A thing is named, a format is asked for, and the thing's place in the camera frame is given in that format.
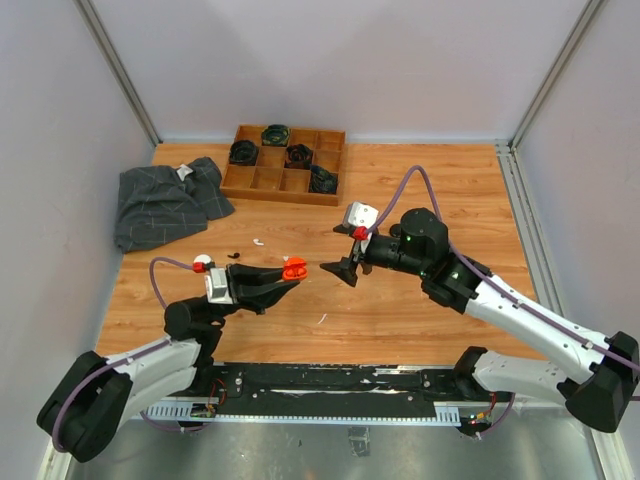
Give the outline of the orange earbud charging case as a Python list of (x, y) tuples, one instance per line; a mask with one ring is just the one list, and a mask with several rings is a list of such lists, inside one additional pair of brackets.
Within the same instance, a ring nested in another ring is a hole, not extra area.
[(284, 261), (282, 280), (301, 281), (308, 276), (307, 262), (301, 257), (288, 257)]

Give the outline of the white earbud charging case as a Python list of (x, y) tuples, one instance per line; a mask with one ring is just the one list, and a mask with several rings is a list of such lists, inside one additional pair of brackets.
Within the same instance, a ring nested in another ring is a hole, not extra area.
[(200, 254), (196, 256), (193, 260), (193, 264), (209, 264), (212, 262), (212, 258), (206, 254)]

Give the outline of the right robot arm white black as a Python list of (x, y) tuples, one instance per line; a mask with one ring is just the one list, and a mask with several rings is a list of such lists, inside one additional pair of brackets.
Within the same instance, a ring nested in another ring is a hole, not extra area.
[(639, 384), (639, 343), (607, 336), (527, 298), (486, 266), (460, 256), (447, 226), (429, 209), (403, 214), (393, 235), (378, 232), (373, 207), (350, 204), (335, 232), (350, 236), (350, 253), (322, 269), (349, 286), (375, 267), (417, 276), (434, 303), (501, 328), (544, 355), (537, 361), (470, 347), (454, 368), (453, 387), (466, 400), (509, 392), (564, 406), (586, 426), (617, 431)]

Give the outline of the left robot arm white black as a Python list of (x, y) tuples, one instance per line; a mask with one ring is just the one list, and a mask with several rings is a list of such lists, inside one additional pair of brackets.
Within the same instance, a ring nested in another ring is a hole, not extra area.
[(227, 316), (239, 310), (264, 314), (308, 275), (299, 257), (279, 268), (262, 268), (219, 267), (199, 255), (186, 268), (203, 276), (205, 293), (162, 305), (163, 337), (108, 357), (87, 351), (66, 372), (36, 419), (56, 451), (87, 462), (127, 420), (154, 403), (185, 390), (195, 396), (207, 393)]

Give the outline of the dark blue rolled tie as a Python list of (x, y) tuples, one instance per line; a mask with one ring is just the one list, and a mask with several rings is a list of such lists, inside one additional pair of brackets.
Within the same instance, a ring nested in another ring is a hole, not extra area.
[(335, 195), (339, 185), (338, 175), (319, 166), (310, 166), (310, 193)]

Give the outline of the wooden compartment tray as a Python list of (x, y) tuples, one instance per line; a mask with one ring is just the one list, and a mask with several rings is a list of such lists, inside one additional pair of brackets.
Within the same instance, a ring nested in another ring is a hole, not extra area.
[[(286, 125), (290, 128), (286, 147), (263, 146), (261, 132), (267, 126), (242, 124), (237, 128), (234, 142), (254, 142), (259, 148), (258, 159), (255, 166), (237, 166), (229, 163), (228, 155), (221, 183), (222, 192), (228, 197), (239, 199), (338, 205), (342, 193), (346, 133)], [(304, 144), (313, 150), (311, 165), (319, 165), (338, 175), (339, 185), (335, 195), (309, 192), (310, 169), (284, 167), (286, 148), (295, 144)]]

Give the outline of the dark red rolled tie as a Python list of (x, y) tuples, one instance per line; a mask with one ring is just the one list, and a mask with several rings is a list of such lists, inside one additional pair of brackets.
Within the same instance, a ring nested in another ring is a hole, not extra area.
[(309, 170), (312, 164), (313, 150), (304, 144), (290, 145), (286, 148), (284, 167)]

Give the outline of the grey checked cloth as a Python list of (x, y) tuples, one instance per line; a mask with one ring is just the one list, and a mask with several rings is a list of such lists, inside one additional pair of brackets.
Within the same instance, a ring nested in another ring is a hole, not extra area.
[(222, 173), (209, 157), (177, 168), (137, 167), (119, 176), (115, 246), (147, 251), (205, 231), (234, 206), (221, 191)]

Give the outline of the dark rolled tie left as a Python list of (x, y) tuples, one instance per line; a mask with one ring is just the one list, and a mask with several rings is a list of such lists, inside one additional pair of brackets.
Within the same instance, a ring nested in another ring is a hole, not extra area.
[(235, 141), (229, 151), (229, 163), (237, 166), (255, 166), (259, 154), (258, 146), (251, 140)]

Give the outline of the dark rolled tie top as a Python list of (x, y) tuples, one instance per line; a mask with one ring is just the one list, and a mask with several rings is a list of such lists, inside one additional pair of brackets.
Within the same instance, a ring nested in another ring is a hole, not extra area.
[(290, 128), (283, 124), (268, 125), (261, 132), (263, 146), (286, 147), (289, 143)]

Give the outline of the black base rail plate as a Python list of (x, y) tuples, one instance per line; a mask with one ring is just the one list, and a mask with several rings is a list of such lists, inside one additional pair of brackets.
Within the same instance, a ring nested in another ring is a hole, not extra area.
[(167, 398), (190, 421), (426, 423), (438, 420), (439, 405), (486, 407), (509, 396), (459, 387), (450, 367), (215, 363)]

